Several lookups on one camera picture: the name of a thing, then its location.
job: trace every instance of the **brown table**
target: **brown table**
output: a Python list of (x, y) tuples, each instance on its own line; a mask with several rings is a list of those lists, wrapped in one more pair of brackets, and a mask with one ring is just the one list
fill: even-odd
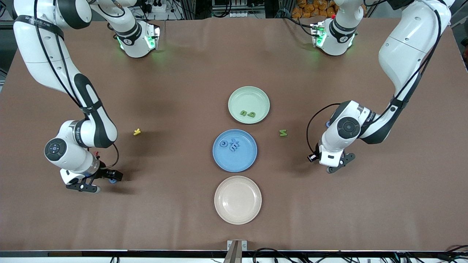
[[(0, 95), (0, 249), (249, 248), (443, 250), (468, 242), (468, 76), (450, 29), (388, 139), (358, 140), (357, 156), (333, 175), (311, 164), (310, 117), (333, 102), (356, 100), (382, 112), (394, 87), (378, 51), (398, 23), (364, 19), (354, 46), (330, 57), (291, 22), (206, 19), (156, 22), (160, 50), (126, 56), (105, 23), (66, 32), (76, 66), (88, 76), (117, 125), (124, 181), (97, 180), (97, 195), (67, 190), (43, 154), (60, 125), (82, 114), (66, 94), (36, 83), (17, 53)], [(242, 86), (271, 101), (260, 123), (227, 111)], [(314, 120), (315, 144), (333, 109)], [(133, 130), (143, 133), (133, 136)], [(233, 176), (212, 157), (228, 129), (249, 132), (254, 165), (239, 173), (262, 191), (258, 216), (235, 226), (213, 196)], [(287, 138), (278, 130), (287, 129)], [(112, 163), (112, 147), (99, 150)]]

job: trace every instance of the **plate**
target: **plate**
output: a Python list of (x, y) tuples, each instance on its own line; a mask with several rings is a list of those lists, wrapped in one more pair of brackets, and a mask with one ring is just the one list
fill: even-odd
[[(270, 100), (263, 90), (246, 86), (238, 88), (231, 94), (227, 107), (238, 122), (254, 124), (265, 119), (270, 111)], [(249, 116), (252, 112), (255, 113), (254, 117)]]
[(224, 180), (214, 194), (214, 207), (226, 222), (242, 225), (260, 212), (262, 194), (254, 181), (236, 175)]
[(214, 141), (213, 158), (223, 170), (242, 172), (255, 162), (257, 143), (246, 131), (227, 130)]

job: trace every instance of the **power strip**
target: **power strip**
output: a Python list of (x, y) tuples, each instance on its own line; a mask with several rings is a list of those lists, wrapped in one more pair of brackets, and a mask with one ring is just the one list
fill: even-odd
[(247, 17), (248, 13), (243, 11), (236, 11), (229, 13), (229, 17)]
[(158, 7), (158, 6), (153, 6), (153, 8), (151, 9), (151, 13), (165, 13), (166, 10), (167, 10), (167, 4), (163, 4), (162, 6)]

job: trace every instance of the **green led light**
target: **green led light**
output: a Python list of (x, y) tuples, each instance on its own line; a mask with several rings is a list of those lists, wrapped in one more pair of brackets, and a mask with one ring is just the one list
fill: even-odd
[(354, 37), (355, 37), (355, 36), (356, 36), (356, 34), (353, 34), (353, 35), (352, 35), (352, 37), (351, 37), (351, 39), (350, 39), (350, 43), (349, 43), (348, 47), (350, 47), (350, 46), (352, 45), (352, 40), (354, 39)]
[(120, 42), (120, 38), (117, 37), (117, 40), (118, 40), (118, 43), (120, 44), (120, 48), (124, 49), (124, 47), (122, 46), (122, 42)]
[(154, 48), (154, 39), (152, 39), (151, 37), (146, 37), (145, 40), (149, 48)]
[(327, 33), (324, 32), (323, 35), (321, 35), (321, 36), (317, 39), (317, 46), (322, 47), (322, 46), (323, 46), (323, 42), (324, 42), (324, 40), (325, 40), (326, 37), (327, 37)]

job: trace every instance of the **robotic arm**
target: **robotic arm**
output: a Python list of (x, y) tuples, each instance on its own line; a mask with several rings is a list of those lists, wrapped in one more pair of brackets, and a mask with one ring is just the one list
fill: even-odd
[[(342, 10), (340, 6), (334, 20), (325, 20), (313, 31), (319, 34), (314, 42), (330, 55), (341, 55), (351, 46), (354, 31), (362, 18), (358, 0), (336, 3), (346, 5), (347, 9)], [(390, 104), (378, 115), (355, 101), (341, 103), (332, 115), (330, 127), (319, 140), (314, 154), (309, 156), (310, 161), (318, 159), (320, 164), (329, 167), (328, 172), (333, 173), (354, 159), (352, 153), (342, 155), (344, 149), (357, 138), (368, 144), (381, 143), (387, 138), (419, 83), (423, 58), (450, 21), (448, 7), (452, 3), (453, 0), (445, 3), (438, 0), (414, 0), (403, 10), (402, 19), (379, 51), (380, 66), (395, 86)]]
[(91, 22), (90, 5), (105, 14), (123, 39), (121, 47), (129, 56), (141, 57), (155, 48), (154, 41), (153, 46), (148, 44), (157, 37), (151, 29), (153, 26), (137, 22), (130, 10), (115, 0), (91, 3), (86, 0), (15, 0), (17, 18), (13, 30), (33, 78), (48, 88), (67, 93), (85, 114), (82, 120), (62, 124), (57, 136), (44, 148), (46, 158), (61, 168), (60, 174), (67, 188), (97, 193), (100, 188), (92, 185), (94, 179), (105, 177), (121, 181), (122, 173), (109, 170), (110, 167), (87, 148), (113, 145), (117, 129), (89, 79), (71, 61), (62, 31), (87, 27)]

